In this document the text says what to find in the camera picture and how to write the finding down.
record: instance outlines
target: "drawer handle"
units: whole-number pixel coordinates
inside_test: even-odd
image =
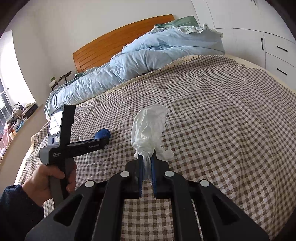
[[[281,49],[281,50],[283,50],[283,51],[286,51],[286,52],[288,52],[288,50],[286,50],[286,49],[283,49],[283,48],[281,48],[281,47],[279,47],[279,46],[277,46],[277,48],[279,48],[279,49]]]
[[[281,71],[279,68],[276,68],[276,69],[277,69],[278,71],[282,72],[284,75],[287,76],[287,74],[286,74],[285,72]]]

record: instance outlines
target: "green pillow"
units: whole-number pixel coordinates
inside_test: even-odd
[[[169,28],[172,26],[175,26],[175,27],[180,27],[180,26],[199,27],[197,21],[195,20],[195,18],[193,16],[183,17],[183,18],[179,18],[174,21],[170,21],[168,23],[160,23],[160,24],[154,25],[154,27],[158,27],[158,28]]]

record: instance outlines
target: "wooden headboard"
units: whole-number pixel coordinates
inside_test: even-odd
[[[123,46],[153,29],[155,24],[173,20],[172,14],[148,18],[104,34],[73,54],[77,71],[82,72],[109,62],[115,54],[122,50]]]

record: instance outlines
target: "white plastic bag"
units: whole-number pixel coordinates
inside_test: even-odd
[[[161,147],[160,137],[163,132],[167,109],[162,105],[152,105],[139,111],[133,121],[131,145],[136,150],[135,158],[143,155],[143,180],[151,180],[151,161],[154,149],[159,160],[172,159],[172,150]]]

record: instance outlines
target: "device handle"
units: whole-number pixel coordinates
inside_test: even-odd
[[[58,179],[53,176],[49,177],[49,188],[55,208],[69,196],[66,187],[69,184],[68,178],[72,172],[73,165],[74,158],[66,158],[64,164],[58,165],[58,168],[65,173],[64,179]]]

